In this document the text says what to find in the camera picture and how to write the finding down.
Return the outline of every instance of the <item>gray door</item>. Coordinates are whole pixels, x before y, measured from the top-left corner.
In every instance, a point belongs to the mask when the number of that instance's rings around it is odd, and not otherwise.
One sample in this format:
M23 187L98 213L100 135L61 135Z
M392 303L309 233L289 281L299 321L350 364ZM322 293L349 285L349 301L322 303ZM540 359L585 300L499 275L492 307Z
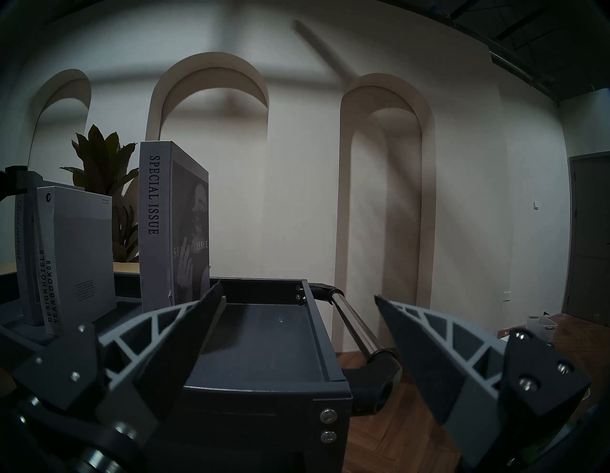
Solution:
M610 325L610 154L571 164L574 213L564 312Z

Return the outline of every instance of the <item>chrome bar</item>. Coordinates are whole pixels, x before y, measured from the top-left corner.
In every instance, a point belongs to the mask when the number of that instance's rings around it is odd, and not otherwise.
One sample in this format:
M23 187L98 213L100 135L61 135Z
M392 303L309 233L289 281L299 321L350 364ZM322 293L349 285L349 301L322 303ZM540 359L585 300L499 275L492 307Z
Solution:
M367 324L362 321L352 306L345 300L345 297L339 292L335 292L331 297L347 330L350 331L356 345L358 345L358 348L367 361L370 360L371 356L376 352L384 350L385 347L379 343L377 337L371 332L369 327L367 327Z

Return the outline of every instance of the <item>designhotels yearbook 09 book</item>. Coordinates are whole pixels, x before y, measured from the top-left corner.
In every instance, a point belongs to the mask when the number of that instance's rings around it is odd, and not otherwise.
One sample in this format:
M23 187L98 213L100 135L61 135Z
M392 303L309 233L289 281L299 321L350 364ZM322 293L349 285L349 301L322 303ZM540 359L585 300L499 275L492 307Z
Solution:
M142 311L210 289L208 173L171 141L140 143L138 241Z
M112 197L36 189L38 287L46 332L90 323L117 307L112 267Z

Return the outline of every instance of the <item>white box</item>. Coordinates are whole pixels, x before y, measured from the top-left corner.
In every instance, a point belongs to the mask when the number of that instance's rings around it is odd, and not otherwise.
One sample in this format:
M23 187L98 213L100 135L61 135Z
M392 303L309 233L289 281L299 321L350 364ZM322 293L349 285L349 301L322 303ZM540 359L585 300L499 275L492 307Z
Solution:
M557 322L547 317L529 316L525 322L525 328L545 342L553 341Z
M39 187L38 288L46 332L90 323L117 307L112 266L112 198Z

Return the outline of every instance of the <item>book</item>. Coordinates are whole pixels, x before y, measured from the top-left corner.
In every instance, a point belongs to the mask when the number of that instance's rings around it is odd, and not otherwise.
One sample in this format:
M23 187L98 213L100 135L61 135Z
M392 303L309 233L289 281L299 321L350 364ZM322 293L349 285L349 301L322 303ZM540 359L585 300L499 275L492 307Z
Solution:
M210 289L208 172L171 141L140 143L138 242L144 312Z
M15 263L17 284L23 310L23 320L28 325L44 324L40 293L38 291L37 255L39 251L35 237L34 217L37 215L36 188L43 186L60 186L69 189L81 189L45 181L34 171L26 172L27 192L15 196Z
M117 307L112 197L38 187L38 287L48 334L90 323Z

